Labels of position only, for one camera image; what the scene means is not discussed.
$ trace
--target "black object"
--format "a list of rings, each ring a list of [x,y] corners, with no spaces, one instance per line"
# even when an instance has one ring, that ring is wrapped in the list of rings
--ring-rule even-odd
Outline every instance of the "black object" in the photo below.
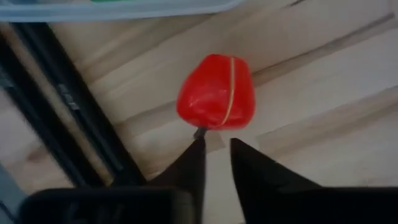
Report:
[[[0,210],[8,217],[8,219],[10,219],[10,221],[12,222],[15,221],[14,215],[1,200],[0,200]]]
[[[113,185],[145,184],[138,166],[51,28],[46,23],[13,23],[12,26],[113,175]]]
[[[328,188],[231,140],[236,190],[246,223],[398,223],[398,188]]]
[[[205,140],[195,140],[142,187],[45,190],[24,201],[18,224],[200,224],[205,154]]]
[[[0,35],[0,78],[2,87],[72,183],[78,187],[103,186],[104,183],[99,175],[2,35]]]
[[[195,134],[193,134],[194,139],[201,139],[204,138],[207,133],[207,128],[198,128],[197,131],[195,131]]]

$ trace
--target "transparent lid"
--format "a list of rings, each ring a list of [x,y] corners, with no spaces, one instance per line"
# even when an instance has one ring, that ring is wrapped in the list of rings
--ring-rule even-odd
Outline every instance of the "transparent lid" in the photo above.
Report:
[[[0,0],[0,21],[130,19],[220,12],[244,0]]]

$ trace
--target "wooden floor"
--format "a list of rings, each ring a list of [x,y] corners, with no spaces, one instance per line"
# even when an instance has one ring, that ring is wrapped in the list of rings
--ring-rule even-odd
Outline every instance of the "wooden floor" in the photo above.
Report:
[[[52,28],[147,178],[192,142],[175,113],[180,84],[207,54],[244,58],[257,110],[242,130],[210,132],[205,223],[241,223],[229,138],[322,185],[398,185],[398,21],[389,0],[252,0],[212,15]],[[2,31],[91,161],[65,107],[10,28]],[[18,110],[0,95],[0,161],[27,193],[69,187]]]

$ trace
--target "black strip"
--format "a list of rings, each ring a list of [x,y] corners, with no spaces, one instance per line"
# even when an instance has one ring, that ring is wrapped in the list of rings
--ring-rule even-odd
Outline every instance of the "black strip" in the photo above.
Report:
[[[2,201],[0,201],[0,210],[2,210],[4,212],[4,214],[6,214],[6,216],[8,217],[8,219],[10,219],[11,222],[15,221],[14,215],[11,213],[11,211],[7,208],[7,206]]]
[[[1,35],[0,77],[3,88],[72,183],[77,187],[103,186],[99,175]]]
[[[301,4],[301,3],[303,3],[304,1],[306,1],[306,0],[296,0],[295,2],[293,2],[293,3],[289,4],[287,7],[293,7],[293,6],[296,6],[296,5],[298,5],[298,4]]]
[[[270,195],[321,188],[236,138],[231,139],[231,164],[238,192],[254,192],[255,186]]]
[[[13,28],[44,75],[68,105],[80,129],[104,161],[117,184],[145,184],[112,124],[98,106],[72,61],[46,23],[14,23]]]
[[[197,131],[195,131],[195,134],[193,134],[193,138],[203,139],[205,138],[206,133],[207,133],[207,128],[198,128]]]

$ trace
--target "white object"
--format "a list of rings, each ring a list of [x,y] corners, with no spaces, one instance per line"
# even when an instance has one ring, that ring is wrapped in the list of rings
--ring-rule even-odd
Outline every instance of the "white object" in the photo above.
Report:
[[[55,22],[131,19],[221,12],[244,0],[0,0],[0,21]]]

